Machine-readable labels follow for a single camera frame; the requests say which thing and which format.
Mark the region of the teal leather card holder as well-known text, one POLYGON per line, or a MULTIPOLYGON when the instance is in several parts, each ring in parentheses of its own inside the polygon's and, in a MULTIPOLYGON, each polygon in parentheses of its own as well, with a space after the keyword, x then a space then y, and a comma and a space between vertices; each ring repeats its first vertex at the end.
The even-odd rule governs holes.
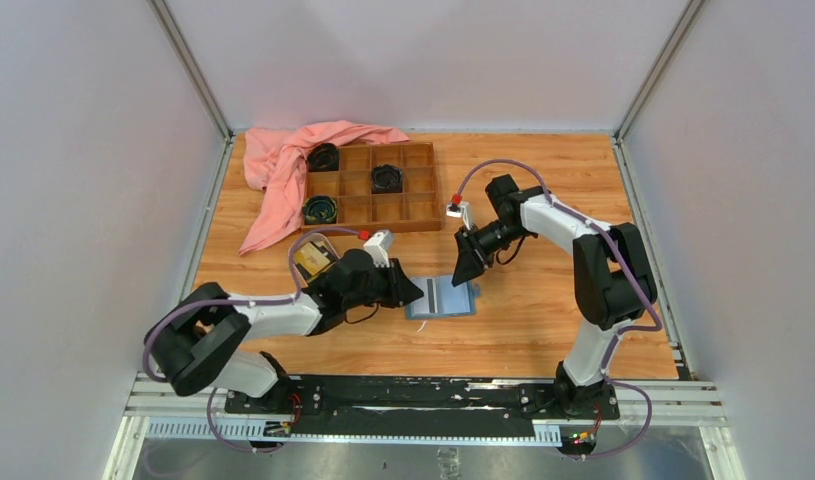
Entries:
POLYGON ((442 316, 436 318, 409 318, 405 307, 407 320, 430 320, 437 318, 471 316, 477 312, 476 289, 471 281, 454 287, 451 284, 452 275, 441 275, 439 283, 440 300, 442 302, 442 316))

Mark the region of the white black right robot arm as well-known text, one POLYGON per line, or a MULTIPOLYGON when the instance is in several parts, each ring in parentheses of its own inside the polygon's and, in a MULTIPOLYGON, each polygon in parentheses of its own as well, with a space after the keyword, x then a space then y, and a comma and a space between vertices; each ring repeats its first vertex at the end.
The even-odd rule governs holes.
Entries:
POLYGON ((455 233, 459 286, 497 264, 497 254, 527 237, 544 238, 568 253, 582 322, 569 353, 558 364, 554 405, 579 417, 605 391, 613 353, 645 313, 654 315, 656 282, 639 229, 632 223, 595 220, 559 200, 544 186, 520 188, 509 175, 493 178, 485 192, 496 220, 477 227, 456 192, 448 206, 463 225, 455 233))

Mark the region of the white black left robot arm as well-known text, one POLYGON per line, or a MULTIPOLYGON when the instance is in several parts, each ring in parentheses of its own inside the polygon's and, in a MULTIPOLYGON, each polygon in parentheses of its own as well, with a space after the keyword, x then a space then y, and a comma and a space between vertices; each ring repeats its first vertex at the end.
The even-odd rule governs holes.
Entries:
POLYGON ((290 295, 241 296, 208 282, 149 330, 143 365, 156 365, 154 380, 181 397, 225 389, 276 413, 289 400, 285 371, 266 352, 241 350, 244 342, 321 335, 343 324, 351 309, 403 308, 423 296, 397 259, 378 263, 362 249, 348 250, 290 295))

